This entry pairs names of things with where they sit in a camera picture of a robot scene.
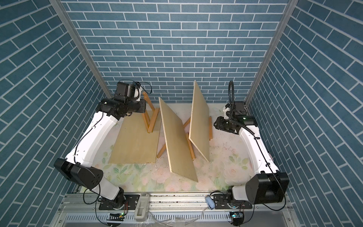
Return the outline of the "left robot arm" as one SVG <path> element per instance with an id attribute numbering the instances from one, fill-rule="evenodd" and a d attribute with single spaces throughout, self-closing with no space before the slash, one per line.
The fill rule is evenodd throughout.
<path id="1" fill-rule="evenodd" d="M 144 99 L 120 101 L 104 98 L 97 105 L 93 119 L 79 142 L 65 158 L 56 159 L 54 167 L 67 180 L 101 196 L 112 209 L 122 209 L 125 205 L 124 190 L 107 180 L 103 171 L 92 165 L 102 142 L 116 123 L 133 112 L 145 111 Z"/>

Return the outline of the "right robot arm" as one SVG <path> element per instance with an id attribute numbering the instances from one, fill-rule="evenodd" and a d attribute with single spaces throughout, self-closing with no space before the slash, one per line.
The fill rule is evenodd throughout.
<path id="1" fill-rule="evenodd" d="M 247 149 L 254 176 L 244 185 L 230 186 L 227 190 L 229 203 L 252 205 L 287 202 L 287 173 L 281 172 L 265 147 L 258 123 L 253 116 L 242 115 L 236 120 L 220 116 L 214 122 L 217 130 L 239 135 Z"/>

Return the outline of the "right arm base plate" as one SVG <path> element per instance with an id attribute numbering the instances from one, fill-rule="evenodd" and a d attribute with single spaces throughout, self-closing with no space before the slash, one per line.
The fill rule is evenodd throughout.
<path id="1" fill-rule="evenodd" d="M 239 210 L 240 206 L 242 206 L 243 209 L 252 209 L 253 206 L 248 201 L 241 201 L 241 202 L 228 202 L 228 199 L 223 194 L 213 194 L 211 196 L 215 203 L 215 209 L 217 210 L 227 210 L 227 209 L 235 209 Z"/>

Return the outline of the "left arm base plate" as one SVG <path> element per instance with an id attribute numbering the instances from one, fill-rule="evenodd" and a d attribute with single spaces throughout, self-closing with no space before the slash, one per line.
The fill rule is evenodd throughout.
<path id="1" fill-rule="evenodd" d="M 114 206 L 108 200 L 104 198 L 98 199 L 99 202 L 99 210 L 101 211 L 118 211 L 118 210 L 126 210 L 126 205 L 128 206 L 128 210 L 135 210 L 137 203 L 139 201 L 139 194 L 125 194 L 124 195 L 124 206 L 120 209 L 114 208 Z"/>

